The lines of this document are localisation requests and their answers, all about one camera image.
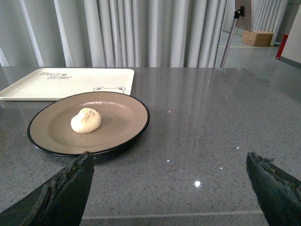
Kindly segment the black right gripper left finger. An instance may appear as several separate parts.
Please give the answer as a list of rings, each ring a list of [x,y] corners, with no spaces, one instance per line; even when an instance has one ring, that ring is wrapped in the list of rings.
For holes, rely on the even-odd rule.
[[[85,152],[0,214],[2,226],[78,226],[94,174],[94,158]]]

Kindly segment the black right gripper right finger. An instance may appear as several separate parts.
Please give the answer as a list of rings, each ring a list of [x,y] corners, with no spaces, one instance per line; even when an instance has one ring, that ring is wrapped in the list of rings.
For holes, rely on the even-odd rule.
[[[246,171],[257,202],[270,226],[301,224],[301,182],[272,162],[248,152]]]

